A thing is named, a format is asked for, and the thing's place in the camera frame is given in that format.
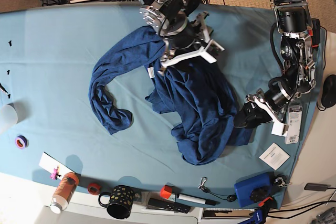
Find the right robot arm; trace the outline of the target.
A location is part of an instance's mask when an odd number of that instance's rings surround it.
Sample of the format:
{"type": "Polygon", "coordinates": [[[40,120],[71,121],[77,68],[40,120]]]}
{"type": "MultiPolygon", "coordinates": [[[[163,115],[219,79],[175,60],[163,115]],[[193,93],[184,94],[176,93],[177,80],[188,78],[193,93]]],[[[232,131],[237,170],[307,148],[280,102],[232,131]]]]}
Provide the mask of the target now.
{"type": "Polygon", "coordinates": [[[199,13],[193,21],[189,15],[202,0],[135,0],[139,1],[140,14],[165,43],[160,57],[159,73],[183,60],[202,57],[215,63],[224,48],[211,39],[213,29],[206,25],[208,12],[199,13]]]}

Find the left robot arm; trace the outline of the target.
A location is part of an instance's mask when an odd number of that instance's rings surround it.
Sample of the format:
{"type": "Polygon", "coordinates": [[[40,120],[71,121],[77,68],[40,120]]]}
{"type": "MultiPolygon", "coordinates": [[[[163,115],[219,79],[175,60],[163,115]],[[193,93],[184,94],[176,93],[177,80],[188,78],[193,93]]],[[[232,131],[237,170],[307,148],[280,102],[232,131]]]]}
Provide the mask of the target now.
{"type": "Polygon", "coordinates": [[[313,59],[314,25],[308,0],[270,0],[276,21],[270,29],[273,56],[281,75],[268,82],[268,90],[246,95],[234,118],[236,128],[254,129],[272,122],[272,133],[286,136],[289,126],[283,116],[290,103],[316,86],[313,59]]]}

